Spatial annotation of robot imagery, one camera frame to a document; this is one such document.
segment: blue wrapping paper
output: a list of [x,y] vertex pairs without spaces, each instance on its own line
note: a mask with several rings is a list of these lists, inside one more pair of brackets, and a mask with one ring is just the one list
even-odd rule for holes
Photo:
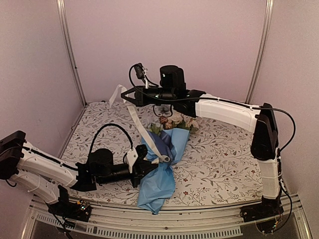
[[[182,128],[162,130],[160,136],[149,132],[161,155],[170,158],[168,163],[160,163],[158,168],[147,174],[140,184],[137,206],[158,214],[165,199],[170,198],[175,191],[174,165],[181,161],[189,138],[189,131]],[[157,155],[149,148],[142,138],[142,144],[148,148],[147,159],[153,161]]]

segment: floral pattern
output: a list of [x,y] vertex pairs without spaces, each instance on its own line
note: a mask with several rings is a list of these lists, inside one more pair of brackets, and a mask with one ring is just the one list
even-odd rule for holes
[[[144,127],[158,123],[151,106],[137,108]],[[84,163],[96,131],[104,124],[120,124],[134,145],[141,136],[123,103],[91,103],[77,126],[63,159]],[[259,165],[250,153],[252,134],[246,130],[213,119],[197,118],[199,130],[191,134],[182,161],[173,166],[176,190],[164,206],[209,206],[260,199],[262,182]],[[108,148],[114,162],[121,163],[130,144],[115,127],[104,129],[93,150]],[[70,190],[73,197],[115,204],[136,205],[139,188],[130,181],[97,186],[92,192]]]

